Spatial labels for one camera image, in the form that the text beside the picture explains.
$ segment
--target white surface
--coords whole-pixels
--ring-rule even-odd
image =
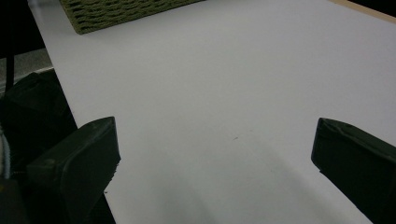
[[[31,2],[78,126],[115,116],[118,224],[370,223],[310,160],[318,118],[396,145],[396,25],[212,0],[77,35]]]

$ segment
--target basket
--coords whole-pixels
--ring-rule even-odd
[[[60,0],[80,35],[200,1],[204,0]]]

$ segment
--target white table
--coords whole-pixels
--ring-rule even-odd
[[[86,35],[31,9],[78,126],[115,116],[118,224],[370,223],[311,162],[318,118],[396,145],[396,25],[212,0]]]

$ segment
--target woven basket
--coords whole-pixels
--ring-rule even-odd
[[[60,0],[80,35],[204,0]]]

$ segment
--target dark floor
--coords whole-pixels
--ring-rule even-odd
[[[52,67],[50,56],[46,49],[37,49],[15,56],[15,81],[36,70]],[[0,59],[0,92],[6,86],[6,59]]]

